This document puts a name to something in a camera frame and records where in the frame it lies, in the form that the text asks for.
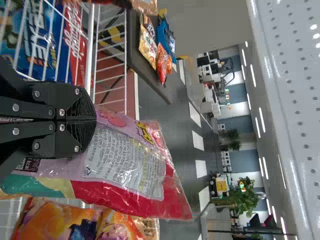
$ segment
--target gray floor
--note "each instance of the gray floor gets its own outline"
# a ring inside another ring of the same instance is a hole
[[[190,203],[194,219],[192,222],[160,221],[162,240],[197,240],[201,233],[199,192],[205,188],[208,176],[197,178],[195,160],[206,162],[207,173],[221,171],[222,162],[219,150],[219,138],[201,117],[199,127],[190,117],[187,89],[178,72],[169,75],[176,91],[173,91],[173,104],[167,105],[142,80],[138,81],[140,120],[158,120],[167,146],[172,155],[176,172],[180,178],[185,195]],[[204,151],[194,148],[192,131],[203,137]]]

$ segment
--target pegboard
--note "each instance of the pegboard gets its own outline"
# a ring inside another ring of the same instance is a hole
[[[246,2],[298,239],[317,239],[320,236],[320,1]]]

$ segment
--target black table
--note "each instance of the black table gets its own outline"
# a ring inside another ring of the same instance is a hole
[[[127,36],[127,64],[132,68],[167,104],[172,104],[173,86],[170,81],[163,87],[159,82],[157,72],[152,68],[147,59],[139,51],[140,41],[140,14],[135,10],[127,10],[126,17],[126,36]],[[150,16],[151,22],[155,28],[159,24],[157,16]]]

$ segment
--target blue snack bag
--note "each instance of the blue snack bag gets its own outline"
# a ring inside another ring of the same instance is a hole
[[[0,8],[0,19],[3,21],[5,1],[0,1]],[[0,55],[14,64],[17,50],[16,70],[20,73],[28,76],[30,72],[36,80],[72,84],[72,73],[67,64],[69,47],[63,41],[65,20],[57,13],[63,14],[64,6],[56,4],[55,8],[41,0],[11,0]]]

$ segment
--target screw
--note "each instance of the screw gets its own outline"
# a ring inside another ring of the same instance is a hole
[[[65,115],[65,110],[63,110],[62,108],[59,110],[59,115],[62,117]]]
[[[38,150],[40,148],[40,144],[36,142],[33,147],[35,150]]]
[[[65,130],[65,125],[64,124],[60,124],[60,126],[59,126],[59,130],[60,130],[60,132],[63,132],[64,130]]]
[[[16,104],[16,103],[14,103],[13,105],[12,105],[12,110],[14,111],[14,112],[18,112],[19,111],[19,105],[18,104]]]
[[[15,136],[19,135],[19,133],[20,133],[20,130],[19,130],[19,128],[17,128],[17,127],[15,127],[15,128],[12,130],[12,134],[15,135]]]
[[[38,90],[34,91],[34,95],[36,98],[40,97],[40,92]]]

